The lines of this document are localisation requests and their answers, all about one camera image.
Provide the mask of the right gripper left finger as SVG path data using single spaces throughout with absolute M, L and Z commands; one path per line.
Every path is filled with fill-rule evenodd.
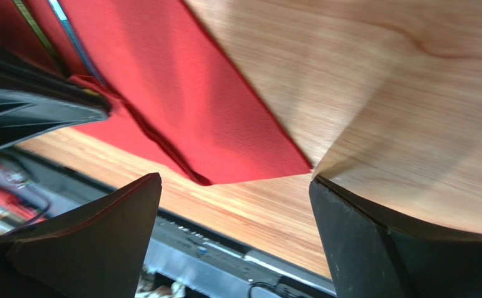
M 133 297 L 161 196 L 157 173 L 0 235 L 0 297 Z

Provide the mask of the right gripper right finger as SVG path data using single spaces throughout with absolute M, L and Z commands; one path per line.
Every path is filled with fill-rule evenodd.
M 482 297 L 482 234 L 408 216 L 322 176 L 309 197 L 338 297 Z

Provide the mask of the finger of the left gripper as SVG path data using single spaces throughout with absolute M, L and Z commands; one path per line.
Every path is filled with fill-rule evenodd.
M 0 150 L 63 127 L 105 121 L 110 111 L 102 95 L 0 46 Z

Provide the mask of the gold spoon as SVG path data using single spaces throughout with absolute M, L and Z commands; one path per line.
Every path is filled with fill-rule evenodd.
M 63 63 L 63 61 L 60 58 L 58 52 L 55 50 L 52 42 L 48 39 L 45 32 L 39 26 L 35 17 L 31 14 L 29 8 L 24 4 L 24 2 L 22 0 L 12 0 L 12 3 L 15 5 L 17 10 L 23 16 L 26 23 L 31 28 L 32 32 L 35 34 L 35 36 L 39 40 L 40 44 L 43 46 L 43 48 L 46 51 L 49 59 L 51 59 L 52 63 L 54 64 L 54 66 L 58 70 L 58 72 L 66 78 L 69 77 L 70 74 L 69 74 L 69 71 L 66 68 L 66 65 Z

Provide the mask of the red paper napkin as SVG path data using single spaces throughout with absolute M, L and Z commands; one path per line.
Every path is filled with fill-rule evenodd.
M 308 173 L 312 166 L 182 1 L 59 1 L 104 78 L 84 67 L 47 1 L 23 1 L 68 79 L 112 105 L 78 130 L 167 165 L 203 186 Z M 0 1 L 0 45 L 61 75 L 12 1 Z

